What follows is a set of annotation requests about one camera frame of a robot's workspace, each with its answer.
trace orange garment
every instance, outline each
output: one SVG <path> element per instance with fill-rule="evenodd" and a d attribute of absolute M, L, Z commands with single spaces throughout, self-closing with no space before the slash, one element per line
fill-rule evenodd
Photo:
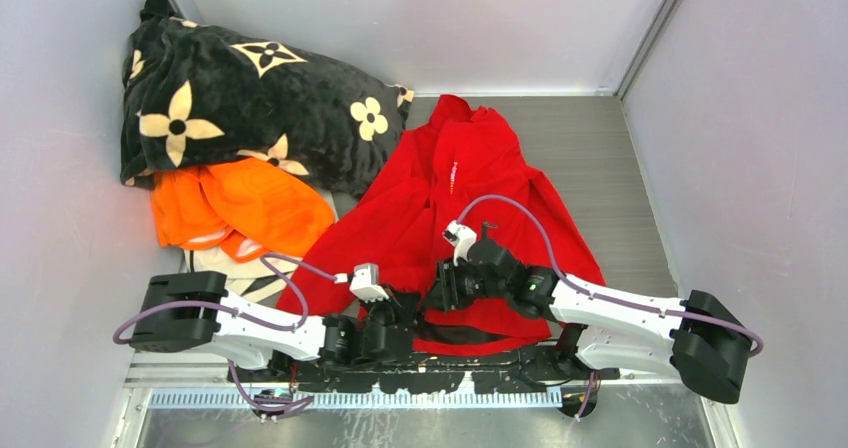
<path fill-rule="evenodd" d="M 221 246 L 237 261 L 268 251 L 303 256 L 333 223 L 318 193 L 255 158 L 180 168 L 155 179 L 151 200 L 162 246 Z M 262 248 L 240 253 L 250 240 Z"/>
<path fill-rule="evenodd" d="M 192 166 L 153 174 L 155 189 L 150 200 L 160 245 L 205 250 L 232 232 L 232 227 L 205 202 L 200 170 Z"/>

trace black blanket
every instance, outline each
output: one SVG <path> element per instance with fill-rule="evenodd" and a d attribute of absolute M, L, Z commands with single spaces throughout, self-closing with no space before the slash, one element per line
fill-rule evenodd
<path fill-rule="evenodd" d="M 124 64 L 121 181 L 253 156 L 359 198 L 397 145 L 413 92 L 147 0 Z"/>

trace clothing pile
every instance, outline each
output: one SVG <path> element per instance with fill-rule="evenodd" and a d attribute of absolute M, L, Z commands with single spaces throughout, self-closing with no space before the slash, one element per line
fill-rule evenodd
<path fill-rule="evenodd" d="M 329 191 L 362 197 L 414 96 L 322 55 L 176 18 L 167 0 L 145 3 L 123 83 L 121 181 L 152 190 L 162 246 L 252 301 L 284 286 L 258 258 L 305 255 L 335 221 Z"/>
<path fill-rule="evenodd" d="M 413 92 L 330 58 L 173 17 L 148 0 L 124 76 L 121 180 L 152 189 L 160 243 L 186 250 L 189 269 L 226 273 L 236 293 L 281 282 L 257 258 L 279 252 L 329 273 L 376 263 L 380 283 L 422 299 L 453 247 L 442 232 L 475 198 L 504 195 L 541 221 L 566 272 L 604 284 L 554 186 L 528 166 L 495 110 L 444 95 L 424 126 L 404 131 Z M 358 205 L 337 223 L 328 190 Z M 481 203 L 464 224 L 522 263 L 549 265 L 542 237 L 514 207 Z M 282 271 L 294 267 L 275 263 Z M 341 313 L 354 296 L 294 272 L 312 315 Z M 277 308 L 301 313 L 291 290 Z M 425 310 L 414 348 L 487 355 L 550 337 L 501 299 Z"/>

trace beige flower print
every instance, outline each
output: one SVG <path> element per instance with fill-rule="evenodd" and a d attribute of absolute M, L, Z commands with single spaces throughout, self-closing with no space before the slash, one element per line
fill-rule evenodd
<path fill-rule="evenodd" d="M 151 113 L 141 115 L 139 131 L 144 136 L 152 138 L 167 137 L 165 151 L 168 157 L 179 167 L 185 153 L 186 138 L 205 140 L 223 136 L 224 132 L 212 122 L 201 119 L 190 119 L 191 115 L 191 83 L 186 80 L 171 97 L 168 115 Z"/>
<path fill-rule="evenodd" d="M 130 79 L 132 80 L 139 73 L 141 73 L 141 69 L 144 68 L 144 60 L 141 59 L 141 51 L 133 50 L 133 64 L 130 69 Z"/>
<path fill-rule="evenodd" d="M 394 88 L 398 89 L 398 108 L 403 104 L 404 101 L 407 103 L 412 103 L 412 99 L 415 98 L 415 92 L 410 90 L 409 88 L 403 85 L 392 85 Z"/>
<path fill-rule="evenodd" d="M 230 45 L 230 48 L 238 50 L 247 57 L 256 67 L 259 78 L 262 78 L 268 70 L 285 63 L 304 63 L 306 60 L 292 53 L 282 43 L 276 41 L 261 41 L 255 43 L 241 43 Z"/>
<path fill-rule="evenodd" d="M 239 155 L 252 156 L 258 160 L 267 161 L 279 169 L 291 173 L 292 175 L 308 175 L 309 171 L 299 161 L 287 160 L 289 156 L 289 139 L 285 133 L 277 140 L 277 143 L 268 150 L 268 153 L 261 153 L 252 150 L 239 150 Z"/>
<path fill-rule="evenodd" d="M 365 141 L 374 139 L 374 133 L 385 133 L 389 128 L 386 117 L 380 114 L 380 102 L 369 96 L 365 103 L 358 101 L 350 105 L 350 116 L 359 122 L 359 136 Z"/>
<path fill-rule="evenodd" d="M 195 23 L 191 20 L 184 20 L 182 18 L 177 18 L 176 16 L 172 16 L 171 19 L 174 20 L 174 21 L 180 22 L 180 24 L 185 26 L 186 28 L 197 28 L 198 26 L 205 26 L 205 25 L 198 25 L 197 23 Z"/>

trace red jacket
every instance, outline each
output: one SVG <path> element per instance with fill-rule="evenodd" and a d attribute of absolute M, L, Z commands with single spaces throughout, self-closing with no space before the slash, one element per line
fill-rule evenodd
<path fill-rule="evenodd" d="M 535 214 L 548 231 L 560 268 L 603 284 L 592 253 L 577 231 L 556 189 L 541 171 L 521 156 L 518 137 L 495 110 L 472 111 L 455 96 L 439 100 L 428 124 L 405 132 L 386 166 L 357 207 L 331 226 L 304 261 L 330 273 L 350 273 L 361 263 L 377 263 L 380 282 L 398 291 L 430 290 L 436 263 L 453 256 L 442 237 L 448 223 L 468 203 L 490 193 L 508 196 Z M 497 228 L 489 236 L 525 264 L 550 266 L 542 237 L 514 207 L 485 201 L 463 224 L 480 233 L 487 221 Z M 309 303 L 309 313 L 340 313 L 354 300 L 348 286 L 333 284 L 307 270 L 294 282 Z M 277 308 L 300 313 L 290 290 Z M 433 325 L 470 326 L 499 338 L 456 344 L 417 339 L 417 351 L 446 355 L 487 355 L 535 343 L 550 336 L 544 320 L 528 320 L 500 299 L 481 299 L 459 311 L 428 310 Z"/>

